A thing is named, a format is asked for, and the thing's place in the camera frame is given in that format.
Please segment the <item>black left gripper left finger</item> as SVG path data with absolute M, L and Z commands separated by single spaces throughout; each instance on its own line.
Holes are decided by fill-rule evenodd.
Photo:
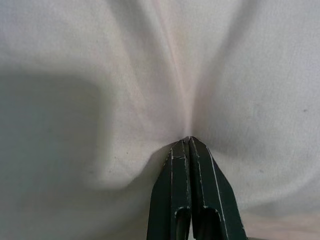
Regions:
M 189 138 L 175 142 L 156 179 L 150 198 L 148 240 L 187 240 L 192 198 Z

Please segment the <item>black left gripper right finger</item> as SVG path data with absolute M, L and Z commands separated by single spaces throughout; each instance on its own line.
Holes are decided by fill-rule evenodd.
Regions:
M 189 140 L 192 230 L 196 240 L 246 240 L 233 189 L 200 140 Z

